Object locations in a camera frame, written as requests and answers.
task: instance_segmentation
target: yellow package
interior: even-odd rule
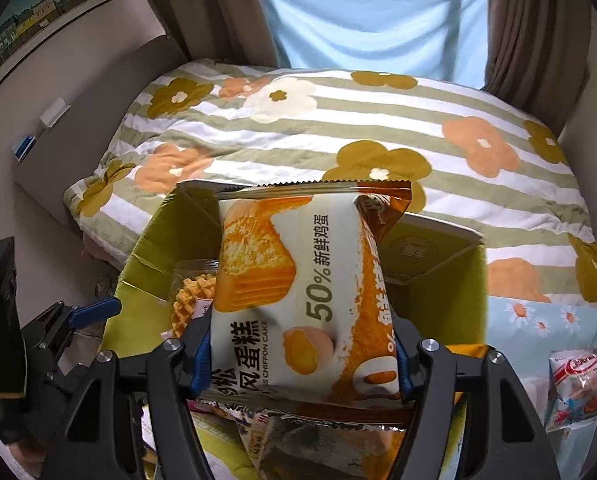
[[[401,406],[376,243],[409,182],[218,193],[223,228],[203,396],[288,413],[305,404]]]

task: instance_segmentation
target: striped bedspread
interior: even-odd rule
[[[411,211],[484,235],[491,295],[597,304],[597,244],[563,152],[538,120],[485,92],[191,62],[138,95],[65,202],[123,263],[166,194],[191,178],[408,178]]]

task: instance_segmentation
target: daisy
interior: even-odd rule
[[[527,325],[528,320],[532,319],[535,309],[522,303],[508,303],[505,312],[510,312],[509,322],[514,323],[517,328]]]
[[[549,335],[549,323],[544,319],[536,319],[534,326],[540,337],[547,337]]]
[[[578,330],[581,329],[581,326],[578,323],[581,319],[576,316],[576,312],[571,306],[564,306],[561,308],[561,319],[571,333],[578,332]]]

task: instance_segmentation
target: light blue tablecloth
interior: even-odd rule
[[[487,0],[262,0],[281,64],[483,87]]]
[[[526,306],[525,319],[519,319],[515,315],[515,303]],[[575,323],[565,319],[568,312],[574,314]],[[505,354],[520,379],[549,378],[551,352],[597,348],[597,308],[507,300],[490,296],[487,343]],[[577,430],[549,433],[562,480],[576,480],[580,477],[596,425],[597,418]],[[455,452],[450,464],[443,470],[443,480],[454,478],[457,459],[458,452]]]

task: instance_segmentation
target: gray headboard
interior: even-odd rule
[[[16,169],[16,183],[61,224],[78,229],[63,204],[64,192],[93,173],[141,90],[183,63],[178,46],[166,36],[154,38],[120,59],[39,137]]]

